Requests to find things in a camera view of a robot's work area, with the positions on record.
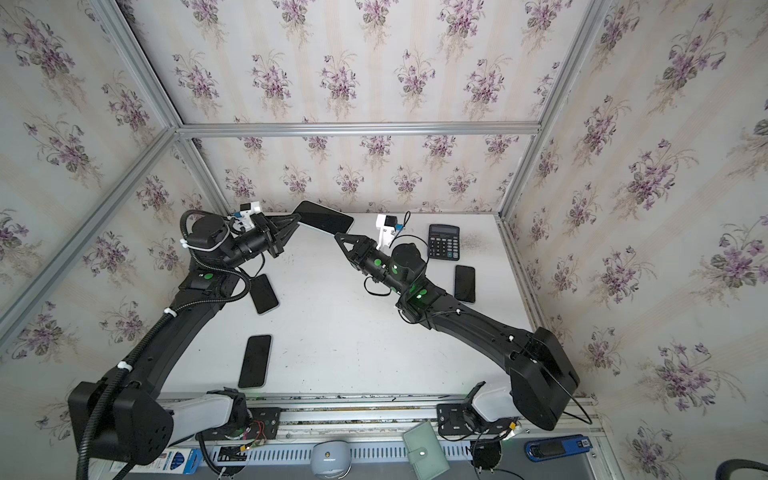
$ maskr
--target floral wallpaper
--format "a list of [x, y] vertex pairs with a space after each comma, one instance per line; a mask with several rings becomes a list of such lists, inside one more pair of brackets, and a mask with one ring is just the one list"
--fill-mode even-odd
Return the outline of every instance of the floral wallpaper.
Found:
[[613, 2], [509, 221], [633, 480], [768, 462], [764, 4]]
[[[27, 439], [36, 455], [51, 460], [6, 462], [4, 478], [71, 478], [77, 452], [67, 394], [114, 365], [162, 315], [190, 261], [179, 244], [178, 218], [187, 208], [206, 205], [169, 151], [0, 352], [5, 434]], [[30, 247], [15, 225], [13, 218], [4, 228], [19, 240], [4, 245]], [[9, 458], [29, 458], [26, 444], [6, 442], [4, 449]]]
[[[588, 6], [587, 0], [118, 3], [187, 123], [535, 120]], [[617, 32], [608, 45], [631, 33], [637, 8], [635, 2], [614, 13]]]
[[160, 127], [88, 2], [3, 1], [0, 31], [3, 313]]
[[501, 206], [529, 141], [375, 135], [196, 143], [233, 208], [260, 200], [269, 211], [292, 211], [311, 200], [348, 212], [491, 212]]

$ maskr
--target smartphone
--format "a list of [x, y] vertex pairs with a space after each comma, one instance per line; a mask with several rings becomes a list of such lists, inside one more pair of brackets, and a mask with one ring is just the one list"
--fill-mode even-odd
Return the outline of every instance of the smartphone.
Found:
[[272, 290], [270, 279], [266, 278], [265, 273], [250, 281], [250, 298], [253, 300], [253, 305], [256, 306], [256, 313], [259, 315], [263, 315], [280, 305], [280, 302], [277, 301], [277, 295]]
[[330, 233], [331, 235], [347, 233], [355, 222], [355, 219], [349, 215], [308, 200], [301, 202], [293, 212], [301, 215], [299, 223], [322, 232]]
[[456, 265], [453, 276], [453, 296], [459, 302], [475, 302], [475, 268]]
[[270, 362], [271, 335], [255, 335], [248, 339], [243, 368], [237, 386], [241, 389], [264, 386], [266, 365]]

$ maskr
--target table surface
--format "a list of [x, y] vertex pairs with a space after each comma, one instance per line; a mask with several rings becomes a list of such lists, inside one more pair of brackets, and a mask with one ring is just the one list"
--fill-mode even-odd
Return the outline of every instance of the table surface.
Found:
[[[375, 214], [353, 214], [350, 233], [378, 237]], [[429, 224], [461, 229], [458, 262], [431, 259], [427, 277], [453, 293], [458, 265], [476, 270], [472, 309], [510, 326], [531, 329], [514, 274], [489, 214], [413, 214], [405, 228], [426, 240]], [[426, 258], [425, 246], [413, 238]], [[391, 253], [383, 247], [382, 251]], [[255, 274], [261, 259], [243, 268]], [[301, 226], [262, 270], [280, 305], [258, 315], [249, 296], [227, 304], [184, 352], [163, 387], [163, 394], [200, 394], [237, 387], [248, 337], [273, 336], [266, 382], [250, 395], [277, 394], [465, 394], [482, 380], [505, 378], [490, 359], [453, 337], [420, 325], [408, 325], [395, 309], [395, 294], [370, 296], [364, 276], [352, 268], [332, 236]], [[371, 291], [386, 288], [372, 281]]]

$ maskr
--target gray table surface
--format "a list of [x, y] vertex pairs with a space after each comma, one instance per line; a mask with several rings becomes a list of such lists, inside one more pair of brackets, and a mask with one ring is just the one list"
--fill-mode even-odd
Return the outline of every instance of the gray table surface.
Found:
[[[502, 461], [499, 468], [510, 470], [522, 476], [525, 480], [594, 480], [587, 456], [584, 454], [556, 458], [546, 462], [534, 463], [528, 460], [523, 452], [523, 445], [530, 439], [510, 439], [503, 444]], [[472, 480], [475, 474], [468, 462], [450, 462], [451, 469], [437, 477], [437, 480]], [[194, 475], [185, 475], [190, 480], [216, 480], [208, 467], [202, 466]], [[129, 474], [126, 478], [133, 480], [169, 480], [164, 474]], [[300, 466], [265, 466], [246, 467], [235, 477], [237, 480], [315, 480], [308, 465]], [[416, 479], [411, 465], [408, 463], [377, 463], [353, 464], [345, 480], [383, 480], [398, 478], [401, 480]], [[489, 472], [480, 474], [481, 480], [505, 480], [517, 477], [504, 472]]]

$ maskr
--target light blue rounded device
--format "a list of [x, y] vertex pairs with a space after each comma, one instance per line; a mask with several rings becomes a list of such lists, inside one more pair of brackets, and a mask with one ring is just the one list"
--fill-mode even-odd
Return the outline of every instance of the light blue rounded device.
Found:
[[312, 449], [310, 466], [317, 478], [344, 478], [352, 468], [349, 443], [341, 440], [318, 443]]

